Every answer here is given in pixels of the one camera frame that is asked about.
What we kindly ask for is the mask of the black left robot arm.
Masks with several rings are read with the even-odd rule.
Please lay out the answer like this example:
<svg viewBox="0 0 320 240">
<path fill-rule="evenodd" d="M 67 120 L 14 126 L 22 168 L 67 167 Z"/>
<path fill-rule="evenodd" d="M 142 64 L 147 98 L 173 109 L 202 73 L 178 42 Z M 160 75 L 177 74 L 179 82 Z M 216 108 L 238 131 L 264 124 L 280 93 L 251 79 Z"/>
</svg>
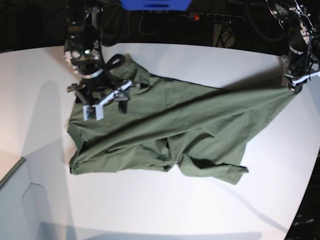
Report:
<svg viewBox="0 0 320 240">
<path fill-rule="evenodd" d="M 288 55 L 281 57 L 284 63 L 284 77 L 288 88 L 299 94 L 308 80 L 320 75 L 320 70 L 313 70 L 314 64 L 320 64 L 320 26 L 312 23 L 307 8 L 296 0 L 267 0 L 265 5 L 282 29 L 277 37 L 265 35 L 251 14 L 251 2 L 243 2 L 245 14 L 254 31 L 268 42 L 288 39 Z"/>
</svg>

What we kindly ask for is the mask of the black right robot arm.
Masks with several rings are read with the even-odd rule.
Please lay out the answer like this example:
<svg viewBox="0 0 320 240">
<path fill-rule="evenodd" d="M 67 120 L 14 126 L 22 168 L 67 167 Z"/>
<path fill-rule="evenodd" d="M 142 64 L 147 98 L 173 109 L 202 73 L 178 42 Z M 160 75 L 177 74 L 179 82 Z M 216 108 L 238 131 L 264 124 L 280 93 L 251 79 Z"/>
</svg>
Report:
<svg viewBox="0 0 320 240">
<path fill-rule="evenodd" d="M 105 61 L 102 48 L 121 40 L 130 11 L 112 0 L 71 0 L 66 10 L 64 59 L 80 77 L 80 82 L 68 86 L 67 92 L 75 94 L 87 119 L 102 119 L 104 106 L 113 102 L 118 103 L 119 112 L 126 114 L 133 83 L 115 77 L 113 71 L 125 65 L 128 57 L 117 53 Z"/>
</svg>

